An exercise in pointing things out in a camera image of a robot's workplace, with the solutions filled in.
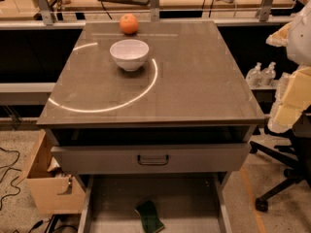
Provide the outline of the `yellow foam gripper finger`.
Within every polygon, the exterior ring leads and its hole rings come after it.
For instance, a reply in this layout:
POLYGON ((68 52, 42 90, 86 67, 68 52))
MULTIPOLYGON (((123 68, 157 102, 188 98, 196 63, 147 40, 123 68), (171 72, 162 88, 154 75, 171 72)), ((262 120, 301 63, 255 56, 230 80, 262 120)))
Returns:
POLYGON ((267 127, 272 132, 284 133, 311 106, 311 67, 299 66, 292 74, 283 73, 275 99, 267 127))
POLYGON ((278 31, 269 35, 266 39, 266 43, 273 47, 285 47, 288 44, 288 35, 291 23, 287 23, 282 26, 278 31))

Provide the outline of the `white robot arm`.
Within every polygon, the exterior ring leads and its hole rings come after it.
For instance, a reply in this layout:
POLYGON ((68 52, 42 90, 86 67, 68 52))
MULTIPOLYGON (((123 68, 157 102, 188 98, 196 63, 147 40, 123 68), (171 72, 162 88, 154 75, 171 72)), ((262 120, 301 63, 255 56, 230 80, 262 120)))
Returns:
POLYGON ((286 80, 279 81, 268 121, 269 130, 283 133, 311 106, 311 1, 291 22, 269 35, 266 43, 285 47, 288 59, 298 65, 286 80))

